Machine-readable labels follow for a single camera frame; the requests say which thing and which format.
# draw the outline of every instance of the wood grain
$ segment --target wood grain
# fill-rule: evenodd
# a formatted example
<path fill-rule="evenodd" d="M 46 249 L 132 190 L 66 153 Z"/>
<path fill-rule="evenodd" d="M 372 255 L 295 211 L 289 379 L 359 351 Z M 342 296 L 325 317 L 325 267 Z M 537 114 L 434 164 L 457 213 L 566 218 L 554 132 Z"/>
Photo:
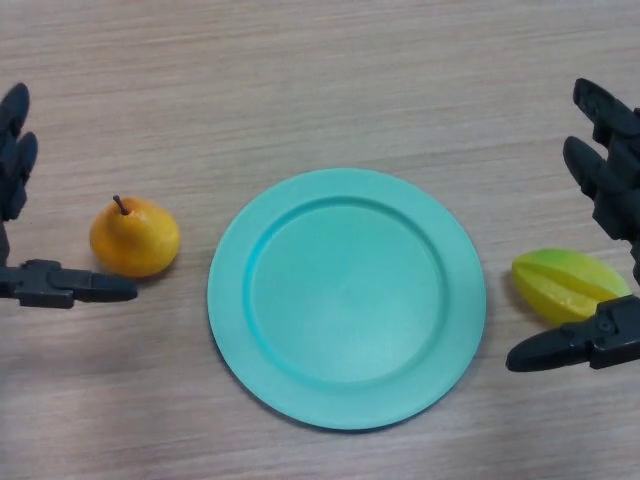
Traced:
<path fill-rule="evenodd" d="M 92 268 L 111 195 L 175 213 L 180 258 L 126 305 L 2 303 L 2 479 L 640 478 L 640 375 L 628 364 L 516 375 L 541 330 L 512 258 L 577 248 L 632 281 L 628 246 L 565 170 L 578 76 L 640 103 L 637 0 L 8 0 L 2 88 L 26 82 L 41 153 L 8 226 L 11 262 Z M 447 205 L 486 269 L 477 360 L 429 412 L 346 435 L 293 425 L 225 370 L 205 281 L 234 214 L 330 166 L 388 172 Z"/>

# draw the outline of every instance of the pear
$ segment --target pear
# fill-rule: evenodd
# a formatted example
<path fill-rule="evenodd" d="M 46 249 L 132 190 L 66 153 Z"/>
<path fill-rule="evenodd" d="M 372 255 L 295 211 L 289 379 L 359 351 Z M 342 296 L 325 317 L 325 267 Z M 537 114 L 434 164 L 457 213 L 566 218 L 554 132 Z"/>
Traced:
<path fill-rule="evenodd" d="M 104 267 L 118 275 L 148 277 L 167 268 L 180 249 L 173 216 L 155 203 L 114 195 L 89 233 L 91 249 Z"/>

